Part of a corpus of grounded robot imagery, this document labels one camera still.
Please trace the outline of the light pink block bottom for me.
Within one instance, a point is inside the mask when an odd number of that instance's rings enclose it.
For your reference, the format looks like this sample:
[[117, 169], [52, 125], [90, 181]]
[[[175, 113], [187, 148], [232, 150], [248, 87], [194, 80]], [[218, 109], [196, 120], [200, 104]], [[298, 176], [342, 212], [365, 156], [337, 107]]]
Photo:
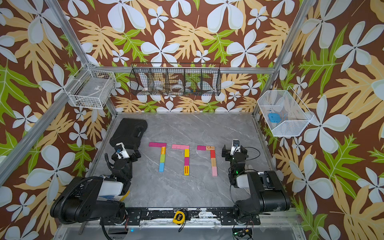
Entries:
[[218, 176], [218, 170], [217, 167], [212, 167], [212, 176], [217, 177]]

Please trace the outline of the green block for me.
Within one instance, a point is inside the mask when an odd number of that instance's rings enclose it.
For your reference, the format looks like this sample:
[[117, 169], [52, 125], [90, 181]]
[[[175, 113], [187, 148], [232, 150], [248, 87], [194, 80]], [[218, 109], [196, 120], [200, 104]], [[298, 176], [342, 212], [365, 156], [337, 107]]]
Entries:
[[160, 163], [165, 163], [166, 155], [161, 154]]

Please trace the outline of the blue block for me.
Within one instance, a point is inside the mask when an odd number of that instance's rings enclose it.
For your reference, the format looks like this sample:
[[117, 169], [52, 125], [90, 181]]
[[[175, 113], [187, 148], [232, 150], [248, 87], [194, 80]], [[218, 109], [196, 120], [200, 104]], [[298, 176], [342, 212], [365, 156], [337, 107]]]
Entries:
[[160, 163], [160, 164], [159, 164], [159, 172], [160, 172], [160, 173], [163, 173], [163, 172], [164, 172], [164, 169], [165, 169], [165, 163]]

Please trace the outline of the yellow red striped block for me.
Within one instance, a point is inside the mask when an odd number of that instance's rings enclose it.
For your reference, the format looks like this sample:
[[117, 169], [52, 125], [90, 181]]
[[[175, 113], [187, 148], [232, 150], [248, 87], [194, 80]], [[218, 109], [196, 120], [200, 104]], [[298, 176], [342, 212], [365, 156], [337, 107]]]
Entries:
[[190, 174], [190, 166], [184, 166], [184, 175], [188, 176]]

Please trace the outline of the tan wooden block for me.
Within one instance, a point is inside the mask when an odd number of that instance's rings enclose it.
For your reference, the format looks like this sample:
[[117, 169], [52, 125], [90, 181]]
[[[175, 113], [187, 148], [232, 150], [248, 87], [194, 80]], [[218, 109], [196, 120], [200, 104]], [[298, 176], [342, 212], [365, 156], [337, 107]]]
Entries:
[[212, 167], [217, 166], [216, 158], [211, 158], [211, 164], [212, 164]]

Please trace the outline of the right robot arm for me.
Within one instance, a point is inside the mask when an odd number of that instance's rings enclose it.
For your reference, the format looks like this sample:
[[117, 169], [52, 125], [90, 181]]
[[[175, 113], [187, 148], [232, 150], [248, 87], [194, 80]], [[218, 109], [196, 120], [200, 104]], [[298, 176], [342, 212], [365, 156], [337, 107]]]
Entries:
[[291, 202], [277, 173], [246, 169], [248, 151], [238, 141], [235, 141], [231, 149], [223, 147], [222, 157], [230, 163], [228, 170], [230, 187], [250, 191], [248, 199], [234, 202], [234, 216], [237, 219], [253, 218], [261, 213], [283, 212], [290, 209]]

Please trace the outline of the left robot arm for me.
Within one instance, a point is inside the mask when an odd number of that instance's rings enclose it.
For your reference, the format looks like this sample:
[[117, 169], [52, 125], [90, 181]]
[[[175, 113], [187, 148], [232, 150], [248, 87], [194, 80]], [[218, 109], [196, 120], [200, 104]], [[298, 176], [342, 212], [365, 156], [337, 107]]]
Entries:
[[131, 154], [117, 150], [114, 164], [105, 154], [111, 175], [108, 177], [76, 177], [54, 201], [50, 215], [62, 224], [101, 220], [122, 224], [127, 217], [122, 199], [128, 195], [133, 178], [133, 163], [141, 157], [138, 149]]

